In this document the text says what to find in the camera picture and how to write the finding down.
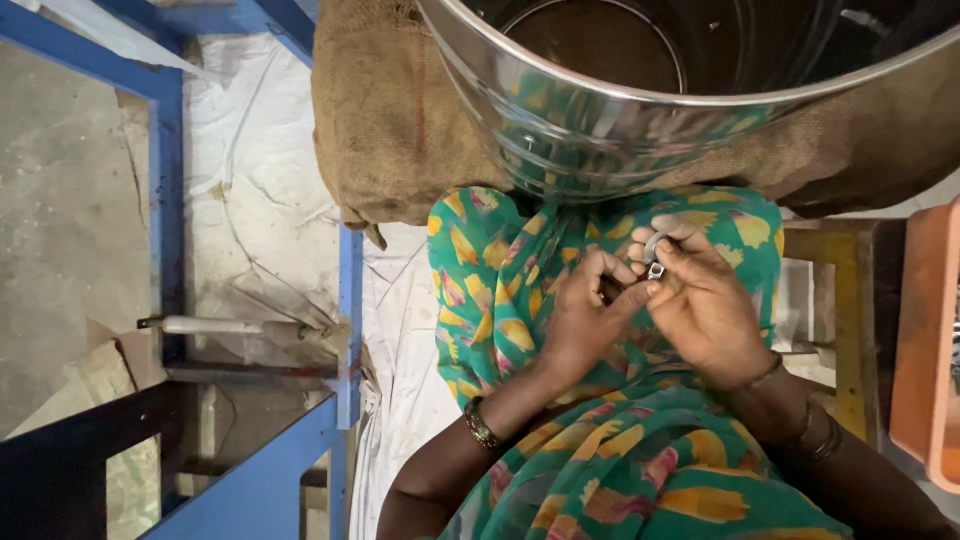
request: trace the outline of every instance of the metal ring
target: metal ring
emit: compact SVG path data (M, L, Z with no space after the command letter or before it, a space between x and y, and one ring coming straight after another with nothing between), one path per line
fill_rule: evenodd
M657 261L657 243L668 237L666 233L656 233L647 240L647 245L643 248L643 264Z

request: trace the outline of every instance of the concrete floor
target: concrete floor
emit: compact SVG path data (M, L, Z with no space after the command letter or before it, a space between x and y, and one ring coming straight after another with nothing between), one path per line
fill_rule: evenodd
M2 438L64 384L88 318L149 315L150 260L115 90L6 43L0 72Z

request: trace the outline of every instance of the blue metal table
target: blue metal table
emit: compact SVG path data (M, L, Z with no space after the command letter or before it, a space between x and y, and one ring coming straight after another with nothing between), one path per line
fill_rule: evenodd
M304 63L312 66L314 21L319 7L316 0L237 0L235 4L177 8L158 8L146 0L95 1L175 54L180 52L184 37L269 32ZM0 0L0 39L149 102L152 313L156 316L184 314L181 72L175 68L144 66L123 59L10 0ZM259 452L231 469L200 496L176 508L174 504L165 503L164 513L167 515L143 537L297 538L300 477L328 450L332 451L327 481L330 538L346 536L345 437L360 416L362 243L361 233L341 227L340 322L351 324L351 335L348 351L340 355L336 380L324 381L333 387L335 393ZM212 373L218 369L186 359L185 341L181 335L164 334L156 353L174 380L202 380L204 372ZM180 377L184 373L193 375ZM255 370L233 375L235 380L265 380L264 374ZM267 372L268 378L312 375L309 370L275 368L274 372ZM146 422L147 415L140 420ZM160 432L159 426L145 424L143 429L140 435L152 436Z

